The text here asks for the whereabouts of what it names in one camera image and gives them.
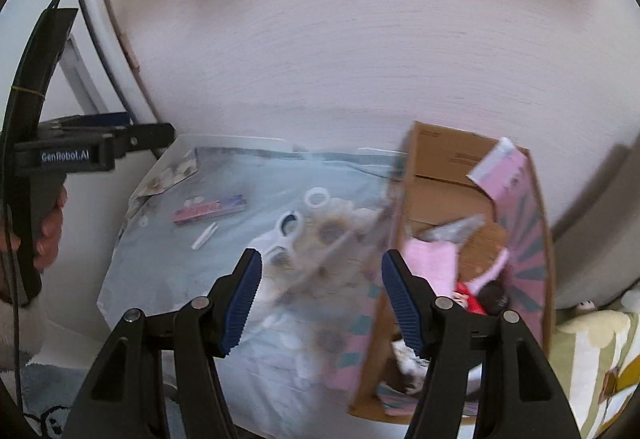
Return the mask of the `person's left hand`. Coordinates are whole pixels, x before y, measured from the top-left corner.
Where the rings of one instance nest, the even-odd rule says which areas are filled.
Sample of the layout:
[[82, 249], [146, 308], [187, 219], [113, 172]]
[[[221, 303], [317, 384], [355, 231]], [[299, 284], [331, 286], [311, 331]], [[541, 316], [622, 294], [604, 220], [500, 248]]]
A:
[[[61, 188], [58, 199], [47, 217], [44, 217], [41, 224], [41, 237], [36, 242], [36, 255], [34, 266], [43, 273], [50, 268], [58, 258], [60, 251], [60, 242], [63, 233], [63, 208], [67, 202], [68, 194], [66, 188]], [[6, 228], [4, 221], [1, 220], [1, 279], [6, 276], [6, 264], [8, 259], [4, 259], [3, 254], [9, 251], [9, 244], [12, 245], [14, 251], [20, 246], [21, 240], [13, 232], [9, 232], [6, 237]]]

